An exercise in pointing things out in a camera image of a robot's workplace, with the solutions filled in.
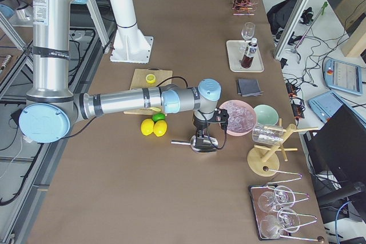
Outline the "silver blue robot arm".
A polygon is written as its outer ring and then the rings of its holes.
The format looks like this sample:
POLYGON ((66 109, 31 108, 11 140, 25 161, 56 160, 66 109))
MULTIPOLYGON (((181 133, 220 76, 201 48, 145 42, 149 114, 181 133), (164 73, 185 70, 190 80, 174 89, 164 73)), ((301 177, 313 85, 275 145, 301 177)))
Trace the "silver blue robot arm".
POLYGON ((160 107, 167 114, 193 111, 196 133, 192 148, 217 150, 208 128, 218 123, 226 129, 228 113, 217 107, 221 86, 214 79, 204 79, 196 87, 161 83, 158 87, 109 94, 78 92, 79 81, 96 72, 97 62, 81 53, 75 67, 69 69, 72 3, 87 4, 101 47, 108 46, 109 35, 95 0, 33 0, 33 86, 26 94, 26 107, 18 120, 22 133, 35 142, 52 143, 69 138, 70 129, 79 121, 160 107))

